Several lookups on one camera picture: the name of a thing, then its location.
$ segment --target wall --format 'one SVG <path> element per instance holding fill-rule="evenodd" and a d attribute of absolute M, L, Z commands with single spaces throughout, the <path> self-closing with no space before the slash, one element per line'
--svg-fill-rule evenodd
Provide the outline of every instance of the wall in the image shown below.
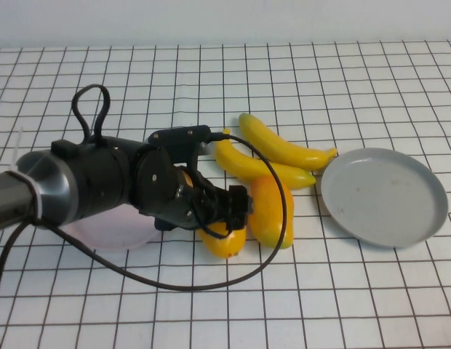
<path fill-rule="evenodd" d="M 0 0 L 0 47 L 451 39 L 451 0 Z"/>

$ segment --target gray plate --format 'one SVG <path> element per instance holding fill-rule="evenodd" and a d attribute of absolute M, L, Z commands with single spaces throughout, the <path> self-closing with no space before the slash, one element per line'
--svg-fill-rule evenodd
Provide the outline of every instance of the gray plate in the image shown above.
<path fill-rule="evenodd" d="M 332 217 L 372 244 L 416 244 L 447 219 L 447 194 L 439 179 L 396 151 L 362 148 L 338 156 L 324 171 L 321 191 Z"/>

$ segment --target screw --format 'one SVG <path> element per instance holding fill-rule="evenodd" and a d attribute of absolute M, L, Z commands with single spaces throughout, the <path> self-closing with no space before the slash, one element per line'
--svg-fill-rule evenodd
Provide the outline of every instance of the screw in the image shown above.
<path fill-rule="evenodd" d="M 177 193 L 175 193 L 175 198 L 180 198 L 182 196 L 183 192 L 183 185 L 179 185 L 179 188 L 177 188 Z"/>

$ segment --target banana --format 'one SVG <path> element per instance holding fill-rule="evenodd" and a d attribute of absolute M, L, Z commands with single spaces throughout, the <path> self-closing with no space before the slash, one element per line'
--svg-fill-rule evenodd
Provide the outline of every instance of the banana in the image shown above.
<path fill-rule="evenodd" d="M 215 159 L 222 169 L 244 182 L 252 182 L 256 178 L 270 175 L 268 167 L 261 160 L 244 155 L 235 149 L 230 140 L 216 143 Z M 316 178 L 304 169 L 272 163 L 271 166 L 279 179 L 290 189 L 301 189 L 316 182 Z"/>
<path fill-rule="evenodd" d="M 251 114 L 241 114 L 239 125 L 245 139 L 266 158 L 278 164 L 314 171 L 325 167 L 330 159 L 337 155 L 336 148 L 320 151 L 287 142 Z"/>

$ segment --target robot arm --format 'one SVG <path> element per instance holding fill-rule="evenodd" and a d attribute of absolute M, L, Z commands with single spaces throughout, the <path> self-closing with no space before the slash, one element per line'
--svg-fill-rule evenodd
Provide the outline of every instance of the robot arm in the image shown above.
<path fill-rule="evenodd" d="M 101 89 L 104 103 L 90 136 L 77 103 L 93 87 Z M 222 139 L 221 134 L 197 126 L 155 132 L 147 143 L 104 137 L 101 128 L 110 104 L 105 87 L 83 88 L 72 109 L 84 141 L 54 141 L 48 151 L 27 153 L 16 169 L 0 174 L 0 230 L 31 215 L 65 225 L 122 204 L 154 216 L 159 230 L 203 228 L 225 238 L 207 226 L 225 222 L 231 232 L 246 225 L 252 211 L 247 189 L 215 187 L 197 170 L 201 146 Z"/>

